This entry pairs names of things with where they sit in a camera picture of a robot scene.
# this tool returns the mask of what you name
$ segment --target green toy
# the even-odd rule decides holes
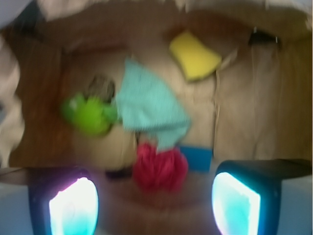
[[[106,134],[118,122],[117,108],[96,97],[85,99],[82,94],[66,100],[61,105],[65,120],[88,135]]]

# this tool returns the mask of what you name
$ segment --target black clip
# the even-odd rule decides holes
[[[3,122],[4,118],[6,116],[4,107],[2,106],[2,104],[0,104],[0,124]]]
[[[255,44],[268,44],[268,43],[275,43],[277,44],[278,48],[281,47],[281,40],[278,37],[259,31],[257,27],[255,27],[253,33],[250,36],[248,44],[252,46]]]
[[[118,179],[127,179],[131,178],[133,173],[133,167],[126,167],[121,170],[117,171],[106,171],[105,175],[107,178],[111,180],[118,180]]]

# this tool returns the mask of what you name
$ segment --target light blue cloth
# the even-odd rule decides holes
[[[158,151],[173,148],[191,124],[190,117],[167,85],[130,59],[125,61],[125,75],[115,101],[123,127],[156,137]]]

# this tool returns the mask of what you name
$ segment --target white fabric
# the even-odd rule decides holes
[[[78,13],[96,2],[108,2],[108,1],[109,0],[37,0],[43,15],[48,21]],[[312,16],[311,0],[250,0],[250,1],[262,4],[265,7],[270,6],[292,7],[304,11],[308,15]],[[175,0],[176,6],[179,9],[185,8],[186,11],[194,9],[195,5],[201,6],[201,8],[205,8],[210,5],[215,5],[217,2],[218,1],[216,0],[210,1]]]
[[[24,132],[21,102],[14,95],[20,78],[19,64],[0,36],[0,103],[5,118],[0,123],[1,168],[7,167],[12,149],[21,141]]]

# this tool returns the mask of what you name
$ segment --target yellow sponge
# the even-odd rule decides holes
[[[222,57],[207,48],[190,32],[178,35],[170,43],[170,51],[188,81],[203,79],[213,73],[222,61]]]

